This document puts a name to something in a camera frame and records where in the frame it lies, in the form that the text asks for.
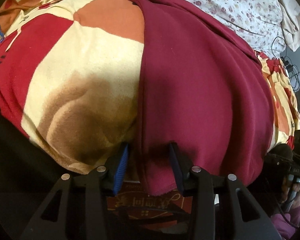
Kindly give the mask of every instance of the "black fabric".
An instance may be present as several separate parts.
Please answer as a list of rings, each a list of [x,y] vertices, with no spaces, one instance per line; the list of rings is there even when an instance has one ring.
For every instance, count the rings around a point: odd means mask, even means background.
[[[0,224],[18,239],[35,210],[64,173],[0,114]]]

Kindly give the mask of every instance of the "cream fabric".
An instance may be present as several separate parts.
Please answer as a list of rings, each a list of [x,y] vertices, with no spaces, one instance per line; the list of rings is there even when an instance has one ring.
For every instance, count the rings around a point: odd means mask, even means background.
[[[282,9],[282,32],[287,46],[296,51],[300,47],[300,6],[296,0],[278,0]]]

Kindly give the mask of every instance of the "maroon fabric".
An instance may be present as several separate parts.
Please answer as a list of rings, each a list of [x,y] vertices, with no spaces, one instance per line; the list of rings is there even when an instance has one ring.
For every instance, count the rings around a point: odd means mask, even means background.
[[[131,0],[143,11],[137,156],[146,191],[176,187],[167,143],[195,165],[236,174],[244,184],[261,172],[274,111],[261,64],[249,45],[184,0]]]

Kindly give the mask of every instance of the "electrical cord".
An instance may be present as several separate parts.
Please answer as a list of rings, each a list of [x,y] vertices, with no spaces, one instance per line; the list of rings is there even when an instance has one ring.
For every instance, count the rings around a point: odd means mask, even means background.
[[[271,189],[271,186],[270,186],[270,184],[269,184],[268,179],[267,179],[267,178],[265,178],[265,179],[266,179],[266,184],[267,184],[267,186],[268,186],[268,188],[269,188],[271,194],[269,194],[269,193],[267,192],[266,189],[265,189],[265,191],[266,191],[266,193],[267,193],[268,195],[271,195],[271,196],[272,196],[272,200],[275,202],[276,206],[278,207],[279,213],[282,215],[283,219],[284,219],[290,226],[294,227],[295,229],[298,229],[298,228],[299,228],[298,226],[296,226],[295,224],[291,223],[291,222],[286,218],[284,212],[282,211],[282,209],[281,209],[281,207],[280,207],[280,205],[279,205],[279,202],[278,202],[277,198],[274,196],[274,193],[273,193],[273,191],[272,191],[272,189]]]
[[[282,37],[280,37],[280,36],[277,36],[277,37],[274,38],[274,40],[273,40],[273,42],[272,42],[272,45],[271,45],[271,52],[272,52],[274,58],[276,58],[276,59],[278,59],[278,58],[275,56],[275,54],[274,54],[274,52],[273,52],[273,44],[274,44],[274,42],[275,42],[275,40],[276,40],[277,38],[282,39],[283,42],[285,43],[284,38],[282,38]],[[292,78],[294,77],[294,78],[296,79],[296,82],[294,83],[294,86],[291,85],[293,92],[296,93],[296,92],[300,89],[299,68],[298,68],[297,65],[294,65],[294,64],[292,63],[291,58],[287,56],[287,52],[288,52],[288,48],[287,48],[287,46],[286,46],[286,55],[285,55],[285,56],[282,56],[282,58],[284,59],[284,61],[287,61],[286,58],[288,58],[288,59],[290,60],[289,64],[292,66],[292,73],[291,73],[291,77],[288,77],[288,78],[289,78],[289,81],[290,81],[290,85],[292,84]]]
[[[288,201],[287,204],[290,204],[292,201],[294,201],[294,199],[295,199],[296,197],[297,197],[297,196],[295,196],[292,200]]]
[[[272,44],[271,44],[271,52],[272,52],[274,58],[276,58],[276,59],[278,59],[278,58],[277,58],[277,57],[275,56],[275,54],[273,53],[273,44],[274,44],[274,42],[275,42],[275,40],[276,40],[277,38],[282,39],[283,42],[284,42],[284,44],[286,43],[285,40],[284,40],[284,38],[282,38],[282,37],[280,37],[280,36],[276,36],[276,37],[274,38],[274,40],[273,40],[273,42],[272,42]]]

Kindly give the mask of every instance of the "patterned blanket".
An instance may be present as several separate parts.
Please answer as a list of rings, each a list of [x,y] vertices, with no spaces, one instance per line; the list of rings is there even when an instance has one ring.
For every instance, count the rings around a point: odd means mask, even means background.
[[[6,0],[0,27],[0,109],[34,144],[86,174],[122,141],[133,140],[144,48],[138,6],[129,0]],[[274,100],[269,150],[293,146],[300,117],[282,62],[263,53],[258,58]]]

